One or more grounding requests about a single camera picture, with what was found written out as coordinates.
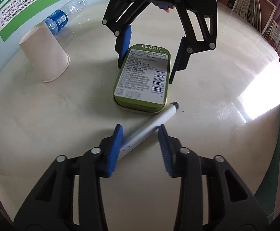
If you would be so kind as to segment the blue label water bottle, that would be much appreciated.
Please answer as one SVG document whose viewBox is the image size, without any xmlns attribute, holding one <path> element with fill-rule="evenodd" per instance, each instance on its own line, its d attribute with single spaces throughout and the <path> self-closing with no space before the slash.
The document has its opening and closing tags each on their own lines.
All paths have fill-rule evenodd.
<svg viewBox="0 0 280 231">
<path fill-rule="evenodd" d="M 57 35 L 69 21 L 83 11 L 86 5 L 86 0 L 71 0 L 44 19 L 44 22 L 51 33 Z"/>
</svg>

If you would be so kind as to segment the green metal tin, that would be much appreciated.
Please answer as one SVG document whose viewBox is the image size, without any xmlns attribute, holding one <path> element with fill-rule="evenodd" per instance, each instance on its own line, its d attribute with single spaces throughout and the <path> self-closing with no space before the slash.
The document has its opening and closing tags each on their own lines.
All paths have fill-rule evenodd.
<svg viewBox="0 0 280 231">
<path fill-rule="evenodd" d="M 166 48 L 130 47 L 113 87 L 116 104 L 124 109 L 155 114 L 167 102 L 171 54 Z"/>
</svg>

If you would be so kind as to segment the white marker pen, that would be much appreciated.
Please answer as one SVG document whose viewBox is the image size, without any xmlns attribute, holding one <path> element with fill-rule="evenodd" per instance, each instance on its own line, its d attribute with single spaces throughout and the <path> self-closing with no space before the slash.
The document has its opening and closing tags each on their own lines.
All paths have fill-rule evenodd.
<svg viewBox="0 0 280 231">
<path fill-rule="evenodd" d="M 138 128 L 134 133 L 127 137 L 122 144 L 118 160 L 125 157 L 143 141 L 145 141 L 150 135 L 152 135 L 160 125 L 164 125 L 170 118 L 172 118 L 179 109 L 178 102 L 172 102 L 168 104 L 161 112 L 157 113 L 145 124 Z"/>
</svg>

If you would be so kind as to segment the white paper cup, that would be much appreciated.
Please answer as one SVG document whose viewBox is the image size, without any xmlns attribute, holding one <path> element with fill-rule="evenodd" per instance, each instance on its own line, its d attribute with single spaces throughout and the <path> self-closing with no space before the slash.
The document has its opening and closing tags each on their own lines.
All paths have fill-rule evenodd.
<svg viewBox="0 0 280 231">
<path fill-rule="evenodd" d="M 19 46 L 44 83 L 59 78 L 70 64 L 70 56 L 43 21 L 20 39 Z"/>
</svg>

